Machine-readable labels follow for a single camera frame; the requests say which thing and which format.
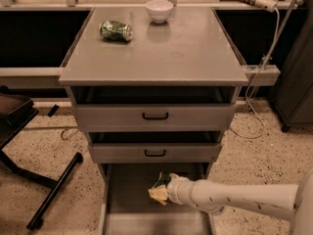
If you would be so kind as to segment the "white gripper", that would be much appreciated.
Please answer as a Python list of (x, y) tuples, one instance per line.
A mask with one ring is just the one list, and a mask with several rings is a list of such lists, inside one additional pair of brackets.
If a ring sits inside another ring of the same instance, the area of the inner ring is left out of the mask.
[(170, 182), (167, 185), (160, 185), (148, 190), (152, 199), (166, 206), (168, 197), (171, 202), (178, 205), (194, 206), (192, 200), (195, 182), (186, 177), (179, 177), (176, 173), (169, 173)]

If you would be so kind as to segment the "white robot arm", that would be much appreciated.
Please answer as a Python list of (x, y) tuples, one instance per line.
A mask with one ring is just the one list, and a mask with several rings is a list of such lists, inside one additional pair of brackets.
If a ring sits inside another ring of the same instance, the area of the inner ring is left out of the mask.
[(226, 206), (286, 220), (289, 235), (313, 235), (313, 172), (299, 184), (227, 185), (208, 179), (190, 180), (175, 173), (160, 173), (148, 190), (152, 199), (188, 205), (218, 214)]

